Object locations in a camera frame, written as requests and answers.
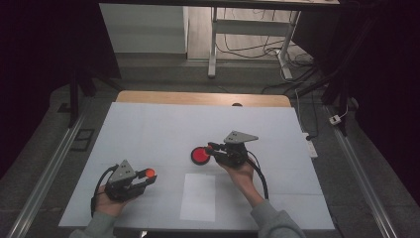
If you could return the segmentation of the black metal stand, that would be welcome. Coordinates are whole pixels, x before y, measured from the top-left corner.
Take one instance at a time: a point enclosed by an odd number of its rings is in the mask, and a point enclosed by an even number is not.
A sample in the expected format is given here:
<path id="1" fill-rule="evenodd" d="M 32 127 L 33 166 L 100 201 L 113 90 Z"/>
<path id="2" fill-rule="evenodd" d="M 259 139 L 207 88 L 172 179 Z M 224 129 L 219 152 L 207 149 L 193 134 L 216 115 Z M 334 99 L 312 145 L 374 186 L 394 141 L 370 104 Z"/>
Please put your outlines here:
<path id="1" fill-rule="evenodd" d="M 339 101 L 338 113 L 340 122 L 336 124 L 336 127 L 344 137 L 348 135 L 346 115 L 348 113 L 350 74 L 353 71 L 352 65 L 355 63 L 356 56 L 361 51 L 361 47 L 374 26 L 375 21 L 376 18 L 366 17 L 358 26 L 355 26 L 351 36 L 344 42 L 340 49 L 342 58 L 339 60 L 339 64 L 335 67 L 335 70 L 329 74 L 325 74 L 314 84 L 297 91 L 294 95 L 294 98 L 297 99 L 326 85 L 327 89 L 322 94 L 321 101 L 324 105 L 331 105 L 335 100 Z"/>
<path id="2" fill-rule="evenodd" d="M 71 128 L 75 125 L 76 120 L 79 117 L 79 93 L 78 90 L 81 90 L 85 96 L 93 97 L 97 89 L 94 85 L 93 79 L 97 78 L 100 81 L 104 82 L 108 86 L 116 89 L 118 92 L 124 90 L 124 88 L 118 83 L 114 82 L 110 77 L 105 76 L 102 73 L 99 73 L 91 68 L 76 68 L 69 82 L 69 91 L 70 91 L 70 120 L 68 127 Z"/>

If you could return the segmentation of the large white table cover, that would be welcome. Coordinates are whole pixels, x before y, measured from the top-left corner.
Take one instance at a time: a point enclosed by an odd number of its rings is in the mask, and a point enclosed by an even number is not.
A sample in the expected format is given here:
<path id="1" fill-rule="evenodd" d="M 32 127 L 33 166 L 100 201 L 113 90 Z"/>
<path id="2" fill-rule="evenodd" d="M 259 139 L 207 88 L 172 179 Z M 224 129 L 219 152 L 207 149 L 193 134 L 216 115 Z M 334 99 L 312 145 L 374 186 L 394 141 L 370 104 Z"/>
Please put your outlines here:
<path id="1" fill-rule="evenodd" d="M 60 221 L 84 227 L 100 176 L 127 160 L 136 170 L 152 168 L 157 180 L 130 202 L 117 221 L 121 228 L 144 230 L 255 231 L 251 208 L 227 173 L 215 162 L 192 163 L 193 149 L 222 143 L 232 132 L 258 136 L 246 147 L 262 167 L 255 182 L 270 203 L 285 210 L 305 230 L 334 225 L 307 150 L 296 113 L 284 107 L 196 106 L 147 103 L 111 105 L 79 182 Z M 186 174 L 215 177 L 215 221 L 182 220 Z"/>

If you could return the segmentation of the person's left hand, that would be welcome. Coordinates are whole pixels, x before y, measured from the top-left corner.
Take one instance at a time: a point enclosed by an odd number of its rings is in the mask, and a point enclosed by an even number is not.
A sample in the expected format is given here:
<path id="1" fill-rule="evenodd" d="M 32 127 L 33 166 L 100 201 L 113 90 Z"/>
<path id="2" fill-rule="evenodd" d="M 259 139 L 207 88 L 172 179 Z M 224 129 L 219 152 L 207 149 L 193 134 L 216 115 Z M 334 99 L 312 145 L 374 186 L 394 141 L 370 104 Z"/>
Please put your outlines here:
<path id="1" fill-rule="evenodd" d="M 105 192 L 105 186 L 100 185 L 95 193 L 95 210 L 113 217 L 118 217 L 124 210 L 129 201 L 118 202 L 111 200 Z"/>

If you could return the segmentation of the aluminium floor rail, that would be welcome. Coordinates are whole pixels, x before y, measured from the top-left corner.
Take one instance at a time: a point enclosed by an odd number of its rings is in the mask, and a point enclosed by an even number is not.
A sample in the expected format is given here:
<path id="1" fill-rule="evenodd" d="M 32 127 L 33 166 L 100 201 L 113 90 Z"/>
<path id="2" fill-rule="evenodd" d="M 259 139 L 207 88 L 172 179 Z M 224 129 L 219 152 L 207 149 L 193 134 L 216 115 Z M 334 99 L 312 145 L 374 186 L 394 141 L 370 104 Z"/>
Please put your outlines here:
<path id="1" fill-rule="evenodd" d="M 350 140 L 342 131 L 333 125 L 332 129 L 337 138 L 337 141 L 348 161 L 348 164 L 355 176 L 355 179 L 364 195 L 365 201 L 371 210 L 371 214 L 377 224 L 377 227 L 383 238 L 398 238 L 397 232 L 389 219 L 384 206 L 373 189 L 373 186 L 368 178 L 368 175 L 363 168 L 359 157 L 356 154 Z"/>
<path id="2" fill-rule="evenodd" d="M 70 128 L 66 129 L 65 134 L 59 141 L 57 148 L 52 154 L 46 168 L 38 179 L 6 238 L 25 238 L 53 184 L 77 132 L 86 118 L 91 102 L 91 98 L 82 100 L 78 118 Z"/>

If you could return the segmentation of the white paper sheet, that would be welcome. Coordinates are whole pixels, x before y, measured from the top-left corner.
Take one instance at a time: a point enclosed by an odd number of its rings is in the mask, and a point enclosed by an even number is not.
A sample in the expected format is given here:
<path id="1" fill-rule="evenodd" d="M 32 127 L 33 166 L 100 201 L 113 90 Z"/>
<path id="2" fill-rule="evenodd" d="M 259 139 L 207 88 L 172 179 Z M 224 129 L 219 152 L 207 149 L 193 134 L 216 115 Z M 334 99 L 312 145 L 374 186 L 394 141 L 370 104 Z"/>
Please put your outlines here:
<path id="1" fill-rule="evenodd" d="M 186 174 L 179 218 L 192 221 L 215 221 L 215 177 Z"/>

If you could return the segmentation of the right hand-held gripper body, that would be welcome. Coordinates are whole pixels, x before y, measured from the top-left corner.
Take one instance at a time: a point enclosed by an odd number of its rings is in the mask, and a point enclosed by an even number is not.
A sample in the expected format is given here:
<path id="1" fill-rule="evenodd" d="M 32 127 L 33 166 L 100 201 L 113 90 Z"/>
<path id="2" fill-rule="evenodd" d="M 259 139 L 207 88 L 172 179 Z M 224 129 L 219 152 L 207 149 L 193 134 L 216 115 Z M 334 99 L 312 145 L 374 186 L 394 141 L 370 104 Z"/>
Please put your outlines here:
<path id="1" fill-rule="evenodd" d="M 256 141 L 259 137 L 243 132 L 232 131 L 225 139 L 226 151 L 217 151 L 216 161 L 230 168 L 240 167 L 249 158 L 246 142 Z"/>

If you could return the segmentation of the person's right hand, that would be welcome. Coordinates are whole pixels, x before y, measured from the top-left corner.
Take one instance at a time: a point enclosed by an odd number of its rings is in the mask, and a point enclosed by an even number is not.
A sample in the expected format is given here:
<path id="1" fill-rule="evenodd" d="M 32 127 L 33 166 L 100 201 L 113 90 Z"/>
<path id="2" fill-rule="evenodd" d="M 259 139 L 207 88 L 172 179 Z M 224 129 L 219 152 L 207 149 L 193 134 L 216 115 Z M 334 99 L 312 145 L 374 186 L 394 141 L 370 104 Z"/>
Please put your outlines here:
<path id="1" fill-rule="evenodd" d="M 228 173 L 234 185 L 251 207 L 256 207 L 263 202 L 263 197 L 259 194 L 253 182 L 254 169 L 251 165 L 243 164 L 236 169 L 222 165 L 222 168 Z"/>

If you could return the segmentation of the round red ink pad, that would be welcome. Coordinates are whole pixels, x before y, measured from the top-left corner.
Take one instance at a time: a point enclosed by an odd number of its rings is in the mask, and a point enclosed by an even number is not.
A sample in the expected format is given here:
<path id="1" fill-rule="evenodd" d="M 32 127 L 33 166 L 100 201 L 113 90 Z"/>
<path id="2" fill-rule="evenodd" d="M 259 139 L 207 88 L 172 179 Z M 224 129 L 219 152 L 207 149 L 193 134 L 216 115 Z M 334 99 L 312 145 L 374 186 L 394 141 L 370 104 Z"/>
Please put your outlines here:
<path id="1" fill-rule="evenodd" d="M 206 153 L 205 147 L 197 147 L 190 154 L 191 161 L 198 166 L 206 165 L 210 161 L 210 156 Z"/>

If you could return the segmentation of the white power strip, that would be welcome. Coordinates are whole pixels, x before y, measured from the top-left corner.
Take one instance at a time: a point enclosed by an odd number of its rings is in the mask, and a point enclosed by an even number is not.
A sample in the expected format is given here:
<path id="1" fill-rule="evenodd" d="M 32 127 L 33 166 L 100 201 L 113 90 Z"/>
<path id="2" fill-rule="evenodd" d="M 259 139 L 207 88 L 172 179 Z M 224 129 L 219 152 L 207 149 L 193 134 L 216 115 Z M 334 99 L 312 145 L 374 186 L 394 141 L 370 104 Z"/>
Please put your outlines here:
<path id="1" fill-rule="evenodd" d="M 309 136 L 309 134 L 308 133 L 303 133 L 303 138 L 304 138 L 304 140 L 307 143 L 307 149 L 308 149 L 309 156 L 312 159 L 317 158 L 318 157 L 318 154 L 316 152 L 316 149 L 314 147 L 314 144 L 311 141 L 311 137 Z"/>

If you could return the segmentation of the white cabinet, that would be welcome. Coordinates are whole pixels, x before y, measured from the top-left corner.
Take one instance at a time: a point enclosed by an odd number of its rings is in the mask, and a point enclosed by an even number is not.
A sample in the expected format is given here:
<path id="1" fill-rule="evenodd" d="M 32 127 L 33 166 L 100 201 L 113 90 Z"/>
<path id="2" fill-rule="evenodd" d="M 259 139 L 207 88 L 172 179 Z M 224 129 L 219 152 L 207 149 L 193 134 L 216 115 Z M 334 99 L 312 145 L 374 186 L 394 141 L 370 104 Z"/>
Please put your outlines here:
<path id="1" fill-rule="evenodd" d="M 188 8 L 100 4 L 115 53 L 185 54 Z"/>

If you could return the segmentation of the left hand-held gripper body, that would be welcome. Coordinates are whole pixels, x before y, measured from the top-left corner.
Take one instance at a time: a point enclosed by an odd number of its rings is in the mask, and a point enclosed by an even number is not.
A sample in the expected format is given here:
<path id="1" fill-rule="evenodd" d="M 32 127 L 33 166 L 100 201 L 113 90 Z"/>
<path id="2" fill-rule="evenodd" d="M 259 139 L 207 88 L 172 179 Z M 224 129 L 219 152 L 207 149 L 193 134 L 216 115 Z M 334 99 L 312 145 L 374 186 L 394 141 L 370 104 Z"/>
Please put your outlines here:
<path id="1" fill-rule="evenodd" d="M 135 170 L 124 160 L 110 175 L 105 192 L 111 200 L 124 202 L 143 194 L 142 183 L 133 184 Z"/>

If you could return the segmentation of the dark curtain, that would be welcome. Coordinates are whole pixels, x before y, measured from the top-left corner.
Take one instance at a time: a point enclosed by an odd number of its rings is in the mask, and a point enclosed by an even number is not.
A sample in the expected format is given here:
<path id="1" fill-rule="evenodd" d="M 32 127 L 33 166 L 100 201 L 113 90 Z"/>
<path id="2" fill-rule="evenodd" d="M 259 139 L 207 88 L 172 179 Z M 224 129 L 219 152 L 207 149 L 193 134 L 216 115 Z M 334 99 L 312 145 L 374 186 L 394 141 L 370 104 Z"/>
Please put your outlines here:
<path id="1" fill-rule="evenodd" d="M 50 106 L 77 78 L 121 76 L 100 0 L 0 0 L 0 178 Z"/>
<path id="2" fill-rule="evenodd" d="M 420 205 L 420 0 L 360 0 L 376 21 L 353 61 L 360 127 Z"/>

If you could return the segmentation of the white desk frame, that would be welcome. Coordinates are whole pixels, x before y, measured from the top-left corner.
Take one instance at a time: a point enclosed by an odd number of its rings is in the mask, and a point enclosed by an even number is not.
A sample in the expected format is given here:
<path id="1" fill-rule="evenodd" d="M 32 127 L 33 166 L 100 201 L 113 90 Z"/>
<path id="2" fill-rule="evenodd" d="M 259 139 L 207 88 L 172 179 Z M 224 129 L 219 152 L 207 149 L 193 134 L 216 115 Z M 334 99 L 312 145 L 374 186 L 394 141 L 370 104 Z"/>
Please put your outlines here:
<path id="1" fill-rule="evenodd" d="M 290 45 L 300 12 L 291 11 L 290 20 L 285 22 L 264 22 L 248 20 L 218 19 L 218 8 L 213 7 L 211 12 L 211 45 L 208 64 L 208 77 L 214 78 L 216 74 L 216 37 L 218 34 L 283 37 L 281 50 L 276 52 L 280 69 L 285 79 L 291 79 L 292 74 L 286 61 L 286 54 Z"/>

